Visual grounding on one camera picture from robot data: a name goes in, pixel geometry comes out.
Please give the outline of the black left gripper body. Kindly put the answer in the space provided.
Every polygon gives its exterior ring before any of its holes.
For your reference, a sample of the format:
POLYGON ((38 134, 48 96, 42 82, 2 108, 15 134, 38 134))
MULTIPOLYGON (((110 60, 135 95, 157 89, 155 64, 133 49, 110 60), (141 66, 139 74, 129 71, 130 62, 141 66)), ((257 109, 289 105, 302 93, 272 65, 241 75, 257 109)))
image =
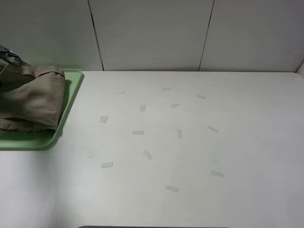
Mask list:
POLYGON ((15 67, 22 66, 21 58, 4 46, 0 46, 0 58, 15 67))

